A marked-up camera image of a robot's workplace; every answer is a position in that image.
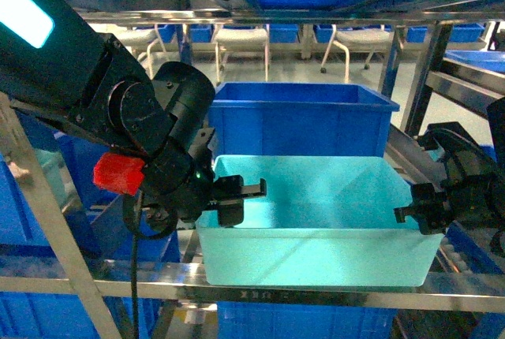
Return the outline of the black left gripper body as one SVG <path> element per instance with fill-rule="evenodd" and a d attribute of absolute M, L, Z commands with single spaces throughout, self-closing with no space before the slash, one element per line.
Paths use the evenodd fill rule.
<path fill-rule="evenodd" d="M 194 223 L 211 201 L 214 128 L 198 130 L 189 149 L 170 137 L 160 155 L 144 168 L 146 222 L 157 233 L 171 233 L 178 222 Z"/>

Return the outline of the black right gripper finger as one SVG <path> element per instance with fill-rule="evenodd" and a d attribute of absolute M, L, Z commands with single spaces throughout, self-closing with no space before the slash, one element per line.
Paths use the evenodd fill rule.
<path fill-rule="evenodd" d="M 421 215 L 417 218 L 417 224 L 422 235 L 445 235 L 450 225 L 450 219 L 448 216 L 428 217 Z"/>
<path fill-rule="evenodd" d="M 412 184 L 410 194 L 412 202 L 409 206 L 394 209 L 397 223 L 405 223 L 406 218 L 411 217 L 419 224 L 440 224 L 446 218 L 446 196 L 436 191 L 433 184 Z"/>

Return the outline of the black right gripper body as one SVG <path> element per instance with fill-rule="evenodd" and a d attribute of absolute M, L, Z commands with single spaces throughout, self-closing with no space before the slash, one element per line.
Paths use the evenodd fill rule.
<path fill-rule="evenodd" d="M 467 229 L 504 229 L 504 169 L 456 121 L 428 125 L 418 144 L 443 164 L 447 220 Z"/>

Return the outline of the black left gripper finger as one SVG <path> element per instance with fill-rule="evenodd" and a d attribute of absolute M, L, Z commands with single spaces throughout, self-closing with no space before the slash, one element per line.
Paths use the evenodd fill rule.
<path fill-rule="evenodd" d="M 205 210 L 215 210 L 217 212 L 217 222 L 221 227 L 240 225 L 244 221 L 243 199 L 213 202 Z"/>
<path fill-rule="evenodd" d="M 213 199 L 253 199 L 267 195 L 267 182 L 245 185 L 241 175 L 219 177 L 212 185 Z"/>

